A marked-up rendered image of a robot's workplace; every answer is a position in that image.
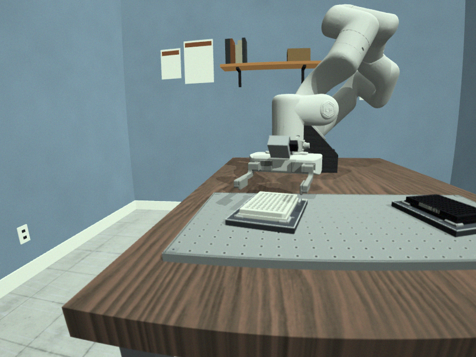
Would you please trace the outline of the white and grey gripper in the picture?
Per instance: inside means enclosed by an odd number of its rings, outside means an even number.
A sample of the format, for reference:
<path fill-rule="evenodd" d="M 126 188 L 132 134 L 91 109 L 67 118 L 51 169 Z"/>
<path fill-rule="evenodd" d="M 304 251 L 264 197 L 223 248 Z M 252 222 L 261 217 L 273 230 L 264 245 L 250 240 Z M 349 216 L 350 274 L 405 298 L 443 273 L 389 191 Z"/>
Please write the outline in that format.
<path fill-rule="evenodd" d="M 313 181 L 313 175 L 320 175 L 322 171 L 322 155 L 308 152 L 297 152 L 287 158 L 271 158 L 269 151 L 256 152 L 250 155 L 248 173 L 234 180 L 234 187 L 239 190 L 248 185 L 248 179 L 254 172 L 308 174 L 306 180 L 300 184 L 300 195 L 308 193 Z"/>

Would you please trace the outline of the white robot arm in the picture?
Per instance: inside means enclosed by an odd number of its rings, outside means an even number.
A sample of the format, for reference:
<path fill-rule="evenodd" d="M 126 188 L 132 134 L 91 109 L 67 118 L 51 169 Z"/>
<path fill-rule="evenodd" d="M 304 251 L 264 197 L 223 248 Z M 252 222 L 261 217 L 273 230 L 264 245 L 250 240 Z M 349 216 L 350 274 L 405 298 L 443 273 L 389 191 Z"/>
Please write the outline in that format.
<path fill-rule="evenodd" d="M 329 53 L 296 94 L 272 100 L 272 136 L 267 143 L 271 158 L 290 159 L 310 148 L 303 140 L 304 125 L 326 140 L 324 136 L 355 108 L 358 97 L 374 108 L 387 104 L 400 71 L 383 53 L 398 25 L 392 13 L 350 4 L 329 9 L 322 21 L 323 35 L 336 39 Z M 326 95 L 346 79 L 332 97 Z"/>

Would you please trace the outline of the dark grey rectangular frame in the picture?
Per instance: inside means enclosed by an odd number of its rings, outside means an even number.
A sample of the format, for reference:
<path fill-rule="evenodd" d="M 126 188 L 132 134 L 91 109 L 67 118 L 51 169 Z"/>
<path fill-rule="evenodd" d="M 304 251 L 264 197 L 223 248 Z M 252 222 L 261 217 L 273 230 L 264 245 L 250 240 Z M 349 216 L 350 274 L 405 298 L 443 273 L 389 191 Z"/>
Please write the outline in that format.
<path fill-rule="evenodd" d="M 464 225 L 463 223 L 456 224 L 447 219 L 442 220 L 422 210 L 412 207 L 409 203 L 405 202 L 405 200 L 392 201 L 391 206 L 454 237 L 476 234 L 476 223 Z"/>

